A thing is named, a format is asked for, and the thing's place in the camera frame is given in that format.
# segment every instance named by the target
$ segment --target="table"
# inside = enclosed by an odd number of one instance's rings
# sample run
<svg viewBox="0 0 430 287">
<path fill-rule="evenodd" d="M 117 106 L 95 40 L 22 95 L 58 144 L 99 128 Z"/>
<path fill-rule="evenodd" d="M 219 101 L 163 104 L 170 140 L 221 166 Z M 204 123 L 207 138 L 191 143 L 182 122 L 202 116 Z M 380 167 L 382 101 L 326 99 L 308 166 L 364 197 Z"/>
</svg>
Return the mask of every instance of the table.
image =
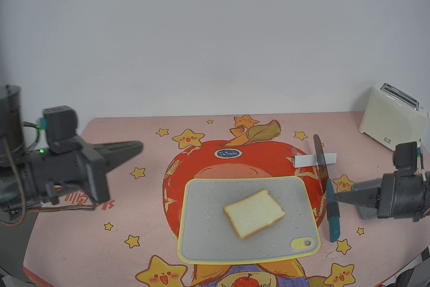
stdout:
<svg viewBox="0 0 430 287">
<path fill-rule="evenodd" d="M 340 204 L 341 237 L 330 243 L 317 167 L 294 169 L 294 154 L 313 154 L 313 134 L 336 152 L 329 166 L 337 191 L 394 171 L 392 152 L 358 132 L 361 112 L 99 118 L 88 142 L 140 140 L 141 155 L 108 175 L 112 200 L 94 212 L 40 214 L 24 270 L 38 286 L 333 287 L 377 286 L 430 244 L 428 219 L 361 220 Z M 214 155 L 226 148 L 242 154 Z M 425 162 L 429 155 L 425 153 Z M 258 265 L 187 265 L 177 256 L 186 182 L 199 178 L 299 176 L 305 182 L 322 245 L 309 257 Z M 86 201 L 83 193 L 61 204 Z"/>
</svg>

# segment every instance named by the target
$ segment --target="knife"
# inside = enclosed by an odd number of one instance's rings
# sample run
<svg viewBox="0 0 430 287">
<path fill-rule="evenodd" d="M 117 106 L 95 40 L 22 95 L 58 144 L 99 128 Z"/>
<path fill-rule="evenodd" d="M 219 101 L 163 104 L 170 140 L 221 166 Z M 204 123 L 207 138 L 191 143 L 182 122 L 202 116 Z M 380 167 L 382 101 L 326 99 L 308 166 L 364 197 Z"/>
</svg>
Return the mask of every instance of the knife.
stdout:
<svg viewBox="0 0 430 287">
<path fill-rule="evenodd" d="M 341 224 L 339 218 L 339 204 L 334 200 L 335 190 L 329 178 L 327 165 L 325 163 L 323 146 L 318 134 L 314 135 L 314 145 L 316 152 L 316 161 L 318 162 L 318 169 L 320 170 L 322 192 L 326 193 L 327 199 L 327 220 L 329 221 L 330 242 L 334 243 L 341 236 Z"/>
</svg>

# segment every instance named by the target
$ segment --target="red apple illustration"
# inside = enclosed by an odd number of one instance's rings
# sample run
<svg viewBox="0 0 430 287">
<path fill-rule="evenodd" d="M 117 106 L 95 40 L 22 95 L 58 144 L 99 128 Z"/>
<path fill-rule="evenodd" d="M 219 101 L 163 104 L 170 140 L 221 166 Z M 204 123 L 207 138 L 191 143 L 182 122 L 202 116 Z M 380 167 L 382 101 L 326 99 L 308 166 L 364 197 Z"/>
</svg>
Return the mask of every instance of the red apple illustration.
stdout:
<svg viewBox="0 0 430 287">
<path fill-rule="evenodd" d="M 259 287 L 258 281 L 251 278 L 252 274 L 248 276 L 242 276 L 234 281 L 232 287 Z"/>
<path fill-rule="evenodd" d="M 287 159 L 297 153 L 305 155 L 305 152 L 277 141 L 225 146 L 227 142 L 211 140 L 203 142 L 200 147 L 190 146 L 178 154 L 167 168 L 163 180 L 163 208 L 167 222 L 176 237 L 179 236 L 185 185 L 193 178 L 298 176 L 304 181 L 312 208 L 316 209 L 317 213 L 323 209 L 322 214 L 315 215 L 316 224 L 320 225 L 325 215 L 320 174 L 315 167 L 296 169 L 291 160 Z"/>
</svg>

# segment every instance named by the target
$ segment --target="toaster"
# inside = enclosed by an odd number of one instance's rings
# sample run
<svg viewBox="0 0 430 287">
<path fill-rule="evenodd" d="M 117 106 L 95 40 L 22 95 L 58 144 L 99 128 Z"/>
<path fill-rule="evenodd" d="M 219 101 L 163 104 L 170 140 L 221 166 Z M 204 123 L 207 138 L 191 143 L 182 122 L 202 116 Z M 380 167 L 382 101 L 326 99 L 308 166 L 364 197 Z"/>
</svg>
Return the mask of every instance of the toaster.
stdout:
<svg viewBox="0 0 430 287">
<path fill-rule="evenodd" d="M 420 142 L 428 112 L 419 102 L 388 83 L 373 87 L 359 131 L 394 151 L 397 144 Z"/>
</svg>

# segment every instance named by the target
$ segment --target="toaster slot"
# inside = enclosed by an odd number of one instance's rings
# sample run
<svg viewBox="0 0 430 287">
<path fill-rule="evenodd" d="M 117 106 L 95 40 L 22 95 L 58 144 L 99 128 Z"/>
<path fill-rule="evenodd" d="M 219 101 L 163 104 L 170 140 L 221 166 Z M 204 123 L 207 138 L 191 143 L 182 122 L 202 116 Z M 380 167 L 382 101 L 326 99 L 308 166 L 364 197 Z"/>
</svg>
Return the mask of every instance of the toaster slot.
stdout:
<svg viewBox="0 0 430 287">
<path fill-rule="evenodd" d="M 415 98 L 409 96 L 408 94 L 405 94 L 403 91 L 395 88 L 394 86 L 385 83 L 381 87 L 381 91 L 384 92 L 388 97 L 391 97 L 392 99 L 399 101 L 408 107 L 411 107 L 413 110 L 418 111 L 418 101 Z"/>
</svg>

